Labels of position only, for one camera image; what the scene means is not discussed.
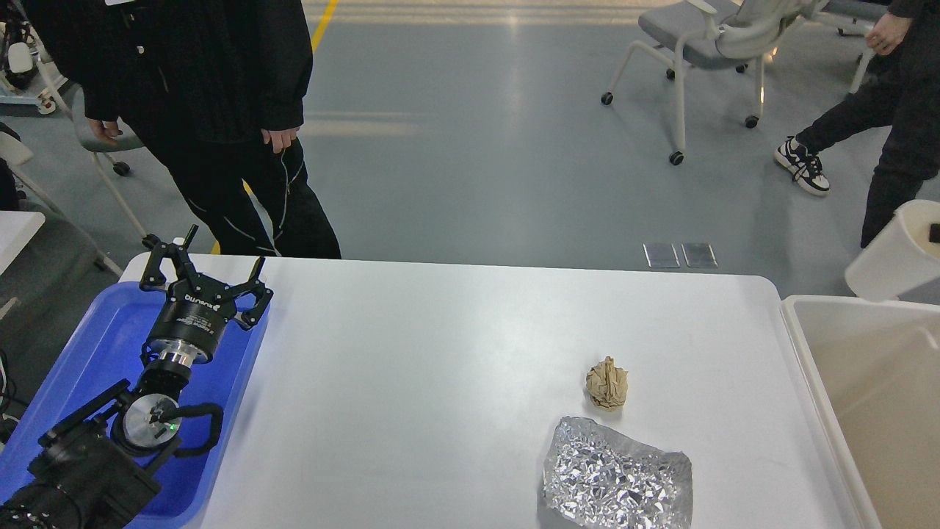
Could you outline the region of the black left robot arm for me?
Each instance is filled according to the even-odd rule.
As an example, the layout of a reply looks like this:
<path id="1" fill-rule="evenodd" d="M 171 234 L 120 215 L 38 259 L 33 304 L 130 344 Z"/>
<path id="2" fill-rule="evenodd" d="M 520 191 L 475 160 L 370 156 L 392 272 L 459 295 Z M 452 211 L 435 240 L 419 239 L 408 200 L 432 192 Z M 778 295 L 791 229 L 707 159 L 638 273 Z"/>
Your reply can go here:
<path id="1" fill-rule="evenodd" d="M 179 528 L 214 486 L 273 291 L 154 234 L 138 285 L 100 294 L 2 454 L 4 528 Z"/>

